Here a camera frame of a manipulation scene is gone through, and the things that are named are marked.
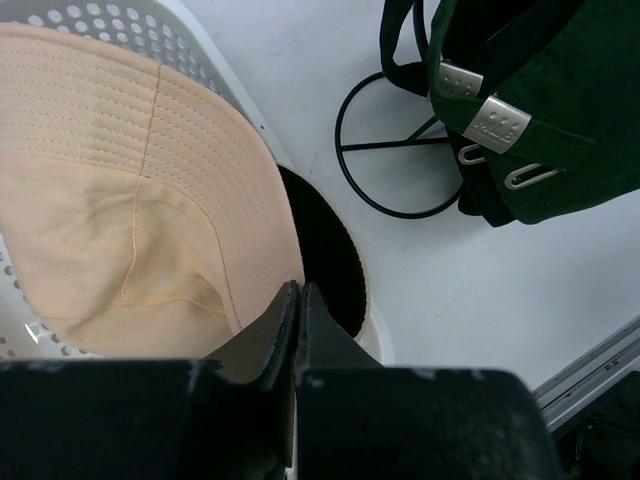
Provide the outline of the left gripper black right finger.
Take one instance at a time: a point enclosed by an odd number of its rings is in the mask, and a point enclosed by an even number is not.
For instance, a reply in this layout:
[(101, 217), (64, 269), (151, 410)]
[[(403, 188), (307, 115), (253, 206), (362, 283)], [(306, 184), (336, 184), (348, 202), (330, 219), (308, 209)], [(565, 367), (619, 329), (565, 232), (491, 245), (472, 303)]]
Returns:
[(533, 395), (496, 370), (385, 367), (307, 285), (296, 360), (301, 479), (559, 479)]

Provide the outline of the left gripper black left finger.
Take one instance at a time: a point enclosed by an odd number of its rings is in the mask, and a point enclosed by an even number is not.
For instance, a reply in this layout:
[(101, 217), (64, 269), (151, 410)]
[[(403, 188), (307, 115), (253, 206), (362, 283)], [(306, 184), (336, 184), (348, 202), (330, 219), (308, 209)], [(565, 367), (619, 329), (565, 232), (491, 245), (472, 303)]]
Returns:
[(281, 479), (299, 288), (203, 359), (1, 365), (5, 479)]

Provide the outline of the beige cloth hat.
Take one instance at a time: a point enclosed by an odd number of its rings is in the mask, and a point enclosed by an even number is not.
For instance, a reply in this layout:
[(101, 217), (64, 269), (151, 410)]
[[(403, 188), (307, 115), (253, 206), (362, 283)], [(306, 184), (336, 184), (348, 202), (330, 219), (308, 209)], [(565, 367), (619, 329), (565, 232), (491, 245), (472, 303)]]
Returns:
[(220, 95), (128, 49), (1, 27), (1, 233), (27, 305), (107, 359), (202, 358), (289, 282), (357, 338), (359, 252)]

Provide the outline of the black cap green brim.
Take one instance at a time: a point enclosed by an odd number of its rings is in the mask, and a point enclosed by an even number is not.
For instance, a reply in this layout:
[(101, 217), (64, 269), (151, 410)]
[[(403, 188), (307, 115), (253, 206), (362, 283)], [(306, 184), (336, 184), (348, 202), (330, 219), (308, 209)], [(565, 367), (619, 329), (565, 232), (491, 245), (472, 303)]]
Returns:
[(431, 101), (458, 163), (485, 164), (514, 221), (639, 187), (635, 1), (444, 1)]

